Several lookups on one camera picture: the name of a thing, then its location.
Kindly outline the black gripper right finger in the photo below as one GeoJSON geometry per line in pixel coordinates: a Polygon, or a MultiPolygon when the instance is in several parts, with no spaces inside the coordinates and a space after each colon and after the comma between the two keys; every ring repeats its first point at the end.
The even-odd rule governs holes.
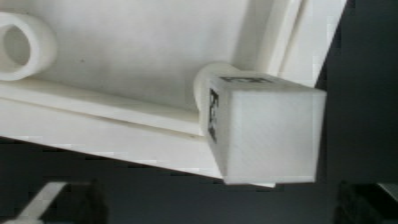
{"type": "Polygon", "coordinates": [[[333,224],[398,224],[398,183],[340,183],[333,224]]]}

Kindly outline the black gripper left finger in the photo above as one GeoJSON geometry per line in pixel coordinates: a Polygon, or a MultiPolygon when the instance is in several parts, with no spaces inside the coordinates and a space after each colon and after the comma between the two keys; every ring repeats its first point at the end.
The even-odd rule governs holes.
{"type": "Polygon", "coordinates": [[[100,183],[49,182],[6,224],[109,224],[109,206],[100,183]]]}

